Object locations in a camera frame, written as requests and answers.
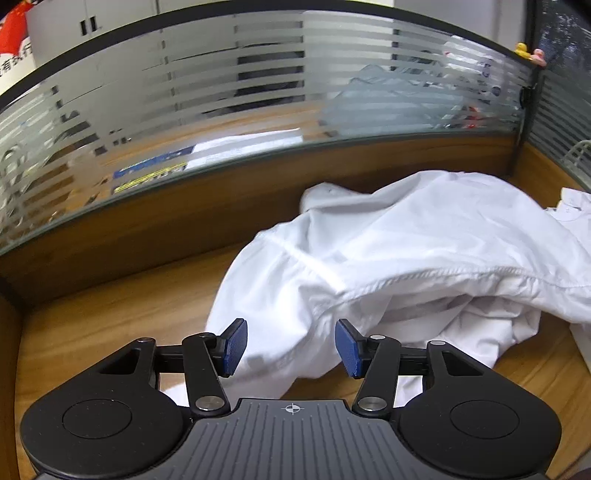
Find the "yellow duck figurine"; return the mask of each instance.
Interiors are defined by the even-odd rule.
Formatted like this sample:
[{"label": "yellow duck figurine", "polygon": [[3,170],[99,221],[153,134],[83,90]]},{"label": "yellow duck figurine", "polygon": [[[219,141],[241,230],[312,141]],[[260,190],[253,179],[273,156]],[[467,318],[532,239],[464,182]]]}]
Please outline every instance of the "yellow duck figurine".
[{"label": "yellow duck figurine", "polygon": [[514,52],[517,53],[517,55],[519,55],[520,57],[523,57],[525,59],[528,59],[529,57],[531,57],[531,53],[528,53],[528,51],[527,51],[527,45],[522,42],[519,42],[515,46]]}]

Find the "wooden desk surface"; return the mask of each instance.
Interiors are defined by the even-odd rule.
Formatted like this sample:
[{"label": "wooden desk surface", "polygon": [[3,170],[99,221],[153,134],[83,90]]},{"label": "wooden desk surface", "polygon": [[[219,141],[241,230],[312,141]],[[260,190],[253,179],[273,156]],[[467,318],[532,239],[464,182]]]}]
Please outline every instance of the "wooden desk surface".
[{"label": "wooden desk surface", "polygon": [[[56,300],[25,321],[18,358],[17,432],[37,398],[122,345],[140,336],[175,344],[201,332],[223,275],[239,247],[218,250],[110,282]],[[541,397],[563,425],[560,448],[550,470],[560,475],[591,445],[591,375],[568,325],[544,316],[540,333],[511,348],[496,370]],[[163,378],[168,387],[179,378]],[[337,367],[317,380],[298,380],[287,398],[353,400],[358,381]],[[34,472],[17,434],[22,480]]]}]

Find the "pink figurine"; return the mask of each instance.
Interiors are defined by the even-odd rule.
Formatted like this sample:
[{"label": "pink figurine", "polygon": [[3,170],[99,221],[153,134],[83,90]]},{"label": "pink figurine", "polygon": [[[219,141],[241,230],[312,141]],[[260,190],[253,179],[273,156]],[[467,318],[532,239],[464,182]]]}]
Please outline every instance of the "pink figurine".
[{"label": "pink figurine", "polygon": [[530,60],[540,67],[545,67],[547,65],[546,61],[544,60],[544,50],[541,48],[536,48],[534,50]]}]

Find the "blue gripper pad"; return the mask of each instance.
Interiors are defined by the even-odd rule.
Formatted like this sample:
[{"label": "blue gripper pad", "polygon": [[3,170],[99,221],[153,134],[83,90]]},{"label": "blue gripper pad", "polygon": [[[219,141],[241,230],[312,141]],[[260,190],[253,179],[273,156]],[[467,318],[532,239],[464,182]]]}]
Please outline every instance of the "blue gripper pad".
[{"label": "blue gripper pad", "polygon": [[226,345],[223,352],[223,370],[226,375],[233,375],[246,349],[248,326],[246,320],[237,319],[230,325],[229,329],[234,331],[226,338]]},{"label": "blue gripper pad", "polygon": [[340,320],[335,325],[335,344],[349,376],[359,378],[362,374],[359,347],[357,341]]}]

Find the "red flag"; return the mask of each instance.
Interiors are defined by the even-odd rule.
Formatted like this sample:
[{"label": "red flag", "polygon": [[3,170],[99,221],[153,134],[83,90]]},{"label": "red flag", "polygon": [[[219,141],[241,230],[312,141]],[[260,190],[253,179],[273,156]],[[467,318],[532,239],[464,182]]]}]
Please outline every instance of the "red flag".
[{"label": "red flag", "polygon": [[30,3],[23,1],[10,10],[0,29],[0,53],[18,55],[27,33],[25,13],[31,8],[33,6]]}]

